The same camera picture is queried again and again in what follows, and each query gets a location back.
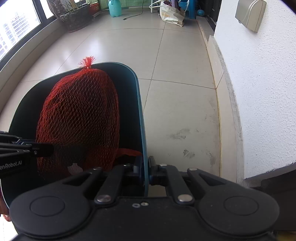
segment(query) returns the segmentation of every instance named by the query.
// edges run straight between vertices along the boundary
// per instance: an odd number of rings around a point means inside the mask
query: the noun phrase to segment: plant pot
[[[89,14],[94,15],[95,13],[97,13],[100,10],[101,10],[101,6],[100,6],[99,2],[91,4],[89,7]]]
[[[89,14],[89,7],[89,3],[83,4],[81,8],[63,14],[59,17],[67,27],[68,32],[74,32],[82,29],[90,23],[92,16]]]

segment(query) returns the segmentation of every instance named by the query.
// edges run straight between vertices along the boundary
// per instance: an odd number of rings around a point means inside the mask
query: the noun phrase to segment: window
[[[46,18],[49,19],[54,14],[50,11],[46,0],[40,0],[40,2],[41,2],[41,5],[42,5],[42,8],[43,8]]]
[[[5,50],[4,48],[1,49],[0,60],[5,56],[3,55],[4,52],[7,53],[12,49],[16,43],[40,23],[32,0],[17,2],[7,0],[0,7],[0,35],[1,40],[4,39],[6,42],[11,42],[11,44],[5,46]]]

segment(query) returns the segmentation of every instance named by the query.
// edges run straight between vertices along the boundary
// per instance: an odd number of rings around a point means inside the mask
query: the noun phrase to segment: wall
[[[234,17],[238,0],[222,0],[214,34],[237,100],[244,178],[296,162],[296,15],[266,1],[254,33]]]
[[[0,71],[0,113],[17,84],[35,61],[66,32],[56,19],[26,42]]]

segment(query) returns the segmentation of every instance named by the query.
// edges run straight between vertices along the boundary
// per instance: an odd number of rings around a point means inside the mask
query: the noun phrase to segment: black cable
[[[135,16],[139,16],[139,15],[141,15],[141,14],[143,13],[143,5],[144,5],[144,1],[145,1],[145,0],[143,0],[143,3],[142,3],[142,12],[141,12],[141,13],[139,13],[139,14],[137,14],[137,15],[133,15],[133,16],[127,17],[127,18],[124,18],[123,20],[127,20],[128,18],[131,18],[131,17],[135,17]]]

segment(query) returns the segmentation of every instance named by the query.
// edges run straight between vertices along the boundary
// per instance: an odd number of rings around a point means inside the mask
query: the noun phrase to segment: white plastic bag
[[[152,6],[155,3],[160,2],[160,6]],[[164,4],[164,0],[158,0],[156,2],[154,2],[153,4],[151,4],[149,6],[149,8],[156,8],[159,7],[160,8],[160,16],[161,19],[166,22],[166,23],[172,23],[172,24],[176,24],[179,25],[181,27],[183,27],[184,23],[183,20],[185,18],[185,11],[184,10],[178,10],[175,7],[169,6]]]

